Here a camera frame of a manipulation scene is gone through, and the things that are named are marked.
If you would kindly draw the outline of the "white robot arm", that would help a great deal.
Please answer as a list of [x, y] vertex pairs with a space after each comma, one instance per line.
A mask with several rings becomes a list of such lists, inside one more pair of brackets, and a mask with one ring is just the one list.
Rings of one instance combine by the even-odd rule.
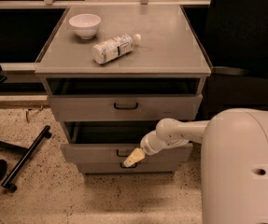
[[205, 121], [162, 119], [124, 165], [190, 141], [202, 145], [203, 224], [268, 224], [268, 111], [234, 108]]

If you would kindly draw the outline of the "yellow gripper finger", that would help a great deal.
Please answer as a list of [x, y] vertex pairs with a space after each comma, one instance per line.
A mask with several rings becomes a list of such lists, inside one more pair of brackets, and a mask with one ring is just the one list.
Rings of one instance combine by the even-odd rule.
[[129, 168], [133, 166], [134, 164], [138, 163], [139, 161], [143, 160], [145, 156], [146, 156], [145, 152], [141, 148], [137, 147], [126, 158], [126, 160], [123, 162], [123, 165]]

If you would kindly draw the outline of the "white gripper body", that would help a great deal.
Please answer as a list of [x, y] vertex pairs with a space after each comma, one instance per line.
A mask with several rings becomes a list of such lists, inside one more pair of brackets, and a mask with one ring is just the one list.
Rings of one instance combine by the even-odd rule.
[[170, 134], [160, 135], [156, 131], [146, 134], [141, 142], [140, 148], [149, 156], [159, 153], [164, 149], [183, 147], [189, 143], [188, 140], [172, 137]]

